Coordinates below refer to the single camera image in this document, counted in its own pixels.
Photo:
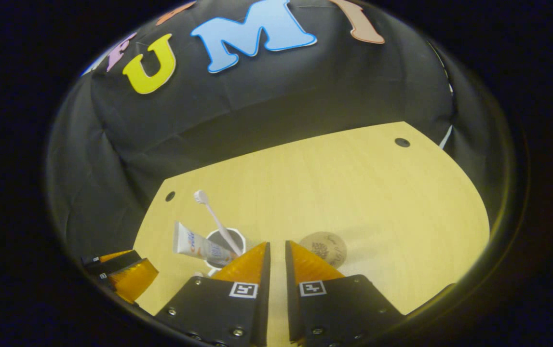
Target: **wooden table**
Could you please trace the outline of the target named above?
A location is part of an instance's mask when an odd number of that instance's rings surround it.
[[[395,143],[410,142],[409,147]],[[289,344],[285,240],[316,231],[347,245],[340,272],[363,274],[408,314],[462,277],[483,252],[488,217],[474,185],[405,122],[356,128],[271,147],[165,180],[135,240],[160,271],[137,302],[156,314],[200,259],[173,252],[179,220],[204,237],[216,229],[193,193],[206,191],[225,226],[271,242],[268,346]],[[175,197],[165,197],[175,191]]]

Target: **blue letter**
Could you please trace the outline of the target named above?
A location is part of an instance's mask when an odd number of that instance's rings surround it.
[[[298,24],[287,8],[288,2],[289,0],[255,2],[248,9],[243,24],[225,18],[212,18],[195,28],[190,35],[201,37],[212,60],[208,71],[217,73],[236,65],[238,55],[229,53],[225,42],[249,57],[257,55],[261,29],[268,36],[265,44],[268,51],[283,51],[317,42],[314,35],[305,32]]]

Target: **toothbrush head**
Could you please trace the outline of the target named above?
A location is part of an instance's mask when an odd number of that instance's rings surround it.
[[[199,189],[198,191],[195,191],[195,200],[197,200],[197,202],[199,202],[200,204],[207,204],[208,195],[205,193],[205,191]]]

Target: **white toothbrush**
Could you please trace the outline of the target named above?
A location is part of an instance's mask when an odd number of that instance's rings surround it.
[[[208,211],[210,211],[210,214],[212,215],[212,217],[214,217],[214,220],[216,221],[218,231],[220,231],[223,239],[227,241],[227,244],[229,244],[229,246],[238,256],[242,255],[242,251],[238,248],[237,244],[234,242],[234,239],[231,238],[229,231],[225,229],[225,226],[223,226],[221,221],[216,217],[216,215],[210,208],[210,205],[208,204],[208,195],[205,193],[205,191],[201,189],[195,191],[195,200],[197,200],[197,202],[199,202],[200,204],[204,204],[208,208]]]

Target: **toothpaste tube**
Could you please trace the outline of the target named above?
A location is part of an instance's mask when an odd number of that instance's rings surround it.
[[[173,251],[221,265],[227,265],[236,257],[236,253],[193,233],[180,222],[175,222]]]

